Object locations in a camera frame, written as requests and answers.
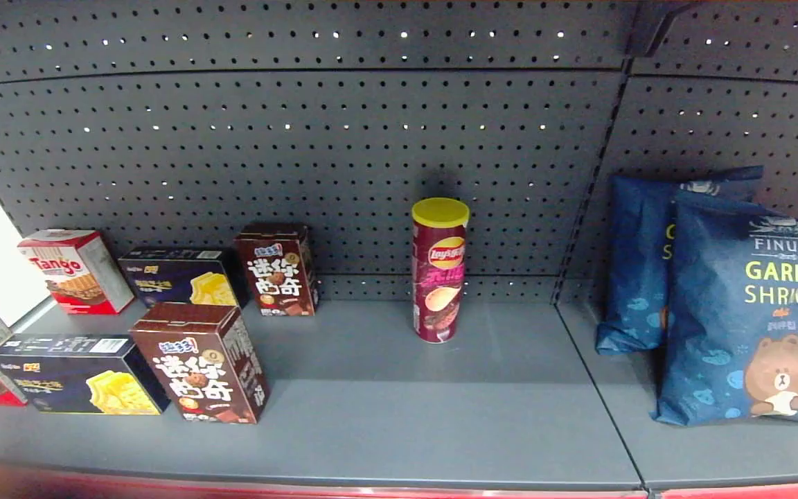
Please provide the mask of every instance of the brown cookie box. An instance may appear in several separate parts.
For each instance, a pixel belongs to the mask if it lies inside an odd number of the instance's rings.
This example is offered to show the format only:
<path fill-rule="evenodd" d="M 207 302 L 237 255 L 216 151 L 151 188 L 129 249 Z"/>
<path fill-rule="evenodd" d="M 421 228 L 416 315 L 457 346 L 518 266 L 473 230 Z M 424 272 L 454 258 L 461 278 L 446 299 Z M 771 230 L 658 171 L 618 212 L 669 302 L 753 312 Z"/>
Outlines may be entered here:
<path fill-rule="evenodd" d="M 316 315 L 319 291 L 306 225 L 250 224 L 236 236 L 236 247 L 261 315 Z"/>
<path fill-rule="evenodd" d="M 159 302 L 131 335 L 185 420 L 260 419 L 269 386 L 238 307 Z"/>

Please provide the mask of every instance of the yellow lid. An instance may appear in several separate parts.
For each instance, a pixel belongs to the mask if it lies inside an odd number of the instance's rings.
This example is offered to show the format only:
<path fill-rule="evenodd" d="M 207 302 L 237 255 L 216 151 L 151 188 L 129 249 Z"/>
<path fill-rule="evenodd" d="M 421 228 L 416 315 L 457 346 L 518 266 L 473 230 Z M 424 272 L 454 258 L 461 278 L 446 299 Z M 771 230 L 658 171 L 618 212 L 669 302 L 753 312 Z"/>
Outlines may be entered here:
<path fill-rule="evenodd" d="M 411 208 L 415 222 L 436 229 L 450 229 L 466 225 L 470 220 L 470 209 L 460 201 L 447 197 L 422 199 Z"/>

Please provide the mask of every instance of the dark blue snack box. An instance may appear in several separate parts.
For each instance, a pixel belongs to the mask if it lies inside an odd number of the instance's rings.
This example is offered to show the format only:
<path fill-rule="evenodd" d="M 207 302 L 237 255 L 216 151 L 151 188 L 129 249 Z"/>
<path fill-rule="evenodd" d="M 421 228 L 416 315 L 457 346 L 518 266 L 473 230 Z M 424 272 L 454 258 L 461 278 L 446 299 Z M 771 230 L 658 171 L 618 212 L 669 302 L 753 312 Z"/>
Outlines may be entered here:
<path fill-rule="evenodd" d="M 0 370 L 41 412 L 161 414 L 168 395 L 127 334 L 12 335 Z"/>
<path fill-rule="evenodd" d="M 233 249 L 135 247 L 119 265 L 148 307 L 158 302 L 238 307 L 248 303 L 242 265 Z"/>

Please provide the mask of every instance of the blue chip bag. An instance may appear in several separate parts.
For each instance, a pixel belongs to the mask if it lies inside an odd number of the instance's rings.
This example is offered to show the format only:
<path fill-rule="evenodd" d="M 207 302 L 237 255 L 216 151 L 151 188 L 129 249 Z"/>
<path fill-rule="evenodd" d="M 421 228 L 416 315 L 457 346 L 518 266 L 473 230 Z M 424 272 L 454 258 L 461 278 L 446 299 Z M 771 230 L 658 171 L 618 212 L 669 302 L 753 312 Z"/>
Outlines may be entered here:
<path fill-rule="evenodd" d="M 798 421 L 798 219 L 680 192 L 655 419 Z"/>
<path fill-rule="evenodd" d="M 669 260 L 673 256 L 673 196 L 680 190 L 750 201 L 762 166 L 735 168 L 685 183 L 612 177 L 612 251 L 605 320 L 596 328 L 602 354 L 650 350 L 663 344 Z"/>

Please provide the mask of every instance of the shelf bracket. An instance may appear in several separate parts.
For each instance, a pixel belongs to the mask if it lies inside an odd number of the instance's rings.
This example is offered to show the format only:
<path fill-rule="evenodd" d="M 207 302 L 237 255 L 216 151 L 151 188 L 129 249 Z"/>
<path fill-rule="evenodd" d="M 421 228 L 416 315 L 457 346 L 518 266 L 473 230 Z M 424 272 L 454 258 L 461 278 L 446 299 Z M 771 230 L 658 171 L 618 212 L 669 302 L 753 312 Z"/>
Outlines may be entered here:
<path fill-rule="evenodd" d="M 630 41 L 627 43 L 629 57 L 652 57 L 661 41 L 666 37 L 677 16 L 694 7 L 697 2 L 639 2 Z"/>

